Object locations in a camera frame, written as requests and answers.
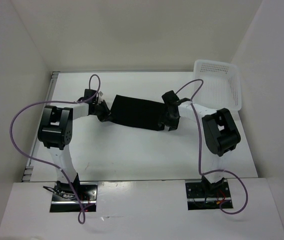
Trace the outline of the black skirt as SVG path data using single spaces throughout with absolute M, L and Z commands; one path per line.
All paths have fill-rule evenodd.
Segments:
M 159 123 L 164 104 L 156 101 L 116 95 L 111 106 L 111 122 L 133 128 L 162 131 Z

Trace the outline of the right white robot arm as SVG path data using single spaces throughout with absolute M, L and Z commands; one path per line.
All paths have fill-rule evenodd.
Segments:
M 159 119 L 160 126 L 169 131 L 178 128 L 180 118 L 198 124 L 199 155 L 202 156 L 203 144 L 210 151 L 211 166 L 201 173 L 201 191 L 213 196 L 224 182 L 224 172 L 231 151 L 235 150 L 241 137 L 230 111 L 219 110 L 195 104 L 188 98 L 179 99 L 174 91 L 162 95 L 164 112 Z

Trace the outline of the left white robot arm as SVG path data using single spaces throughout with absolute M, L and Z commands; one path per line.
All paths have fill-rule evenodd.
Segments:
M 48 149 L 53 164 L 57 165 L 57 182 L 53 192 L 63 198 L 75 200 L 81 195 L 80 180 L 74 168 L 69 144 L 73 136 L 73 121 L 89 115 L 99 121 L 110 119 L 111 112 L 96 90 L 86 89 L 84 96 L 65 107 L 44 107 L 38 139 Z

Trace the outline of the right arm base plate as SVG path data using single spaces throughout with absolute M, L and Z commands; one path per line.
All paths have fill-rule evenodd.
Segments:
M 185 189 L 189 211 L 219 209 L 220 203 L 222 203 L 222 209 L 233 209 L 229 185 L 226 181 L 211 192 L 204 190 L 200 180 L 187 181 Z

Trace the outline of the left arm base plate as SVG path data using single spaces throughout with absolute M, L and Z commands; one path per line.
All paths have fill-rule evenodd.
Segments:
M 48 190 L 53 193 L 50 206 L 51 213 L 78 213 L 80 211 L 80 205 L 71 190 L 57 191 L 57 184 L 54 188 L 48 187 Z M 85 212 L 95 212 L 97 207 L 98 183 L 81 182 L 78 191 L 78 196 Z

